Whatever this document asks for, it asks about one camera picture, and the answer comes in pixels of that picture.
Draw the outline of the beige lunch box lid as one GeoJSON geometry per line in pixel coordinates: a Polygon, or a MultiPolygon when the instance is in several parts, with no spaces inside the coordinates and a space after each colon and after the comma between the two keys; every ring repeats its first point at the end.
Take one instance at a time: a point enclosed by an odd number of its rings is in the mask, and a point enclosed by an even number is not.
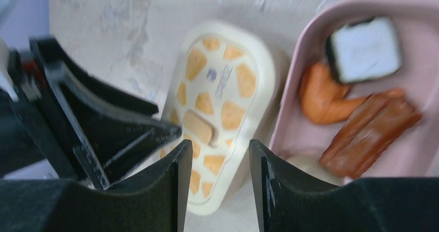
{"type": "Polygon", "coordinates": [[[189,212],[212,214],[240,187],[249,142],[267,128],[278,73],[269,47],[230,23],[207,21],[187,34],[162,117],[192,143],[189,212]]]}

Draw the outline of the beige lunch box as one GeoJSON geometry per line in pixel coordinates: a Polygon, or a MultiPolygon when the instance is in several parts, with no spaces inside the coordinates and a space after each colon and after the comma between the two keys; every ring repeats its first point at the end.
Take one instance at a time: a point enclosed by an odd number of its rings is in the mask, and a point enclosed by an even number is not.
{"type": "Polygon", "coordinates": [[[183,138],[193,143],[188,211],[214,213],[242,184],[252,139],[269,140],[289,59],[280,48],[232,58],[204,51],[202,71],[186,81],[186,104],[178,113],[183,138]]]}

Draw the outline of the orange fried chicken piece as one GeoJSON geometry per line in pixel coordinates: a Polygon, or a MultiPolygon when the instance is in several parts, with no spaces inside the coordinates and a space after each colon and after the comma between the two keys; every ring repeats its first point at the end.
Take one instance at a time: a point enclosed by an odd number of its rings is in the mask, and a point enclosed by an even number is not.
{"type": "Polygon", "coordinates": [[[308,67],[299,87],[303,114],[314,124],[328,125],[351,119],[362,126],[393,101],[406,101],[403,89],[373,92],[347,99],[352,86],[336,83],[329,66],[316,63],[308,67]]]}

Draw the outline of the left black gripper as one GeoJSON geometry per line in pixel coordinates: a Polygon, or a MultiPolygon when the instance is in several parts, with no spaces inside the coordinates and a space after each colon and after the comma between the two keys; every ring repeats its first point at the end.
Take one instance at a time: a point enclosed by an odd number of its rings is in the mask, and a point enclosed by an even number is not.
{"type": "Polygon", "coordinates": [[[53,37],[22,52],[1,42],[1,177],[47,161],[58,178],[106,190],[181,135],[157,113],[89,74],[53,37]]]}

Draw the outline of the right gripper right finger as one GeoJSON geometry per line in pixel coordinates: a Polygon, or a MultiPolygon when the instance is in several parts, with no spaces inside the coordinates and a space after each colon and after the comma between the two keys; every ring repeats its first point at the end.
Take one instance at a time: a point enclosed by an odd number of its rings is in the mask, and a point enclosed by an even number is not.
{"type": "Polygon", "coordinates": [[[260,231],[438,231],[438,178],[317,179],[249,143],[260,231]]]}

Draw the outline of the dark red sausage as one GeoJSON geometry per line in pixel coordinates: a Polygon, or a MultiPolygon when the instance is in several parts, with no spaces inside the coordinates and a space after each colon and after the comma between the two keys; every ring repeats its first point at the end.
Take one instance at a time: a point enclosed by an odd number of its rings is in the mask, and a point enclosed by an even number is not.
{"type": "Polygon", "coordinates": [[[422,117],[405,95],[373,94],[348,118],[319,164],[336,176],[359,178],[422,117]]]}

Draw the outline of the beige steamed bun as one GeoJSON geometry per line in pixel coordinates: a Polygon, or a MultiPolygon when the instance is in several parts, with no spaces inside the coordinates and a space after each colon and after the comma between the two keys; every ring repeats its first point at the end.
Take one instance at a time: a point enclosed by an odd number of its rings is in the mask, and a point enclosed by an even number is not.
{"type": "Polygon", "coordinates": [[[287,158],[285,161],[312,177],[337,186],[344,184],[344,178],[338,177],[324,169],[318,162],[319,157],[309,154],[300,154],[287,158]]]}

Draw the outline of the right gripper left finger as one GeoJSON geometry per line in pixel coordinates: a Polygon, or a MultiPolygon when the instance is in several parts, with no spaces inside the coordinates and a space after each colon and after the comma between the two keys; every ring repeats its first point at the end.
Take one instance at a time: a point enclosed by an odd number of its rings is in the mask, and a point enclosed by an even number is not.
{"type": "Polygon", "coordinates": [[[1,181],[1,231],[183,231],[192,143],[111,188],[66,180],[1,181]]]}

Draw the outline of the pink lunch box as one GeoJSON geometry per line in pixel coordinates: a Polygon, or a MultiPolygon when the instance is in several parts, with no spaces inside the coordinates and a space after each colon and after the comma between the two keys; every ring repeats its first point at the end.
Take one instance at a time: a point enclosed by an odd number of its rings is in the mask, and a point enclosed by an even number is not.
{"type": "Polygon", "coordinates": [[[302,114],[298,86],[303,71],[324,57],[324,41],[335,29],[373,16],[393,18],[403,49],[403,66],[389,77],[356,84],[349,96],[404,88],[423,118],[397,139],[365,175],[437,177],[438,0],[343,0],[318,13],[297,41],[269,147],[281,157],[320,156],[326,150],[342,124],[315,125],[302,114]]]}

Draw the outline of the white black sushi piece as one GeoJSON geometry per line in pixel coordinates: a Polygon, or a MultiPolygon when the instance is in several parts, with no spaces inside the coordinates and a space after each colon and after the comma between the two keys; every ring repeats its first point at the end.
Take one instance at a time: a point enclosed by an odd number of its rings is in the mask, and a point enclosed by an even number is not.
{"type": "Polygon", "coordinates": [[[340,84],[388,77],[403,64],[400,36],[388,16],[337,28],[325,40],[325,53],[333,79],[340,84]]]}

